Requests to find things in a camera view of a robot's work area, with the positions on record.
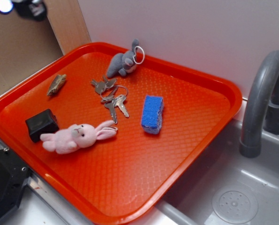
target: sink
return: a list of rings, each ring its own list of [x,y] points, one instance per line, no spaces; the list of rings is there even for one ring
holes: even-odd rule
[[[156,207],[171,207],[179,224],[279,225],[279,137],[264,131],[261,154],[246,158],[240,135],[232,120]]]

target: stuffed animal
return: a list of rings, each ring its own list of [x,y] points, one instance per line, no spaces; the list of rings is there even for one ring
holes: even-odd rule
[[[107,69],[106,76],[111,78],[119,73],[121,76],[126,76],[127,73],[132,73],[136,69],[136,47],[139,46],[139,41],[134,39],[132,42],[132,50],[118,53],[111,59]]]
[[[40,140],[47,151],[56,151],[58,154],[67,154],[80,148],[92,146],[96,140],[104,140],[116,135],[117,128],[111,127],[113,120],[108,120],[96,128],[89,124],[72,125],[55,134],[41,134]]]

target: key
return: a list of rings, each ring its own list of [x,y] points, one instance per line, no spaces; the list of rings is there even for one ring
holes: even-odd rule
[[[114,99],[114,94],[116,93],[117,89],[119,87],[115,87],[109,95],[107,95],[106,97],[103,97],[103,99],[101,100],[101,103],[107,103],[107,102],[111,102]]]
[[[117,118],[116,118],[116,112],[115,112],[115,99],[113,99],[111,102],[106,103],[104,106],[110,110],[110,115],[113,119],[113,121],[115,122],[115,124],[117,124]]]
[[[104,83],[106,85],[106,90],[112,88],[114,84],[116,83],[117,79],[113,78],[111,80],[108,80],[104,75],[103,75]]]
[[[98,93],[99,95],[102,94],[102,93],[106,90],[106,88],[107,88],[106,84],[105,84],[104,82],[102,82],[102,81],[96,82],[96,81],[93,79],[93,80],[91,81],[91,84],[92,84],[93,86],[95,86],[95,91],[96,91],[96,93]]]
[[[121,112],[125,115],[125,117],[129,117],[129,113],[127,112],[127,109],[124,105],[124,101],[126,100],[126,96],[125,95],[119,95],[118,97],[115,98],[115,103],[114,103],[114,107],[119,107],[119,109],[121,110]]]

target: black box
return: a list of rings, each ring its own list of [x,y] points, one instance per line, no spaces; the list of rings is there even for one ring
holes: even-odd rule
[[[54,133],[59,130],[56,117],[50,109],[27,119],[26,124],[33,142],[38,142],[41,134]]]

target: faucet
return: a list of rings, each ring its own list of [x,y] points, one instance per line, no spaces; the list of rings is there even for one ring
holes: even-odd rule
[[[241,128],[243,156],[260,155],[263,129],[279,135],[279,50],[265,57],[252,84]]]

